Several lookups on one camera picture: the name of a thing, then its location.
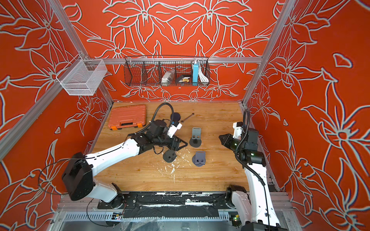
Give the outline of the dark grey phone stand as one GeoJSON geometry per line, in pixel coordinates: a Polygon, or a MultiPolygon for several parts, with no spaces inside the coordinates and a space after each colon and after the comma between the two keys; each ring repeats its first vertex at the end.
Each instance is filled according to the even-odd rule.
{"type": "Polygon", "coordinates": [[[171,163],[171,162],[175,161],[176,157],[177,157],[177,154],[174,150],[167,150],[163,154],[163,159],[167,163],[171,163]]]}
{"type": "Polygon", "coordinates": [[[192,128],[189,144],[194,148],[201,146],[201,128],[192,128]]]}

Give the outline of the purple phone stand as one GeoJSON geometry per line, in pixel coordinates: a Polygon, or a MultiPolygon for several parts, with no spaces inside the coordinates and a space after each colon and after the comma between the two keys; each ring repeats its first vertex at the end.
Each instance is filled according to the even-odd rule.
{"type": "Polygon", "coordinates": [[[202,167],[206,163],[206,153],[204,151],[196,151],[192,158],[192,162],[197,167],[202,167]]]}

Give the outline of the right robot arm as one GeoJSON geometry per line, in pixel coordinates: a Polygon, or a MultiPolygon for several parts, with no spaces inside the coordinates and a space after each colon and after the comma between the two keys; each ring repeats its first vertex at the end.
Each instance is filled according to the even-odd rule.
{"type": "Polygon", "coordinates": [[[267,182],[265,155],[258,151],[258,134],[250,128],[251,113],[243,112],[243,120],[233,124],[234,133],[220,135],[221,144],[232,150],[235,159],[242,165],[249,190],[230,185],[226,190],[225,202],[237,210],[235,222],[243,231],[283,231],[276,215],[267,182]]]}

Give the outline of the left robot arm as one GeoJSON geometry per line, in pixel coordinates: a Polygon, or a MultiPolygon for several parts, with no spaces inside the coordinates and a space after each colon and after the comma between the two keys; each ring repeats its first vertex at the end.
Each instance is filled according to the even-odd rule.
{"type": "Polygon", "coordinates": [[[69,159],[62,175],[69,198],[72,201],[79,201],[89,197],[108,203],[113,208],[120,207],[125,203],[120,188],[114,183],[111,185],[99,183],[95,176],[118,162],[153,150],[155,146],[166,147],[163,159],[172,162],[177,151],[188,145],[175,135],[181,128],[182,124],[175,118],[175,112],[172,112],[169,123],[152,117],[149,125],[129,134],[123,143],[97,153],[87,155],[76,153],[69,159]]]}

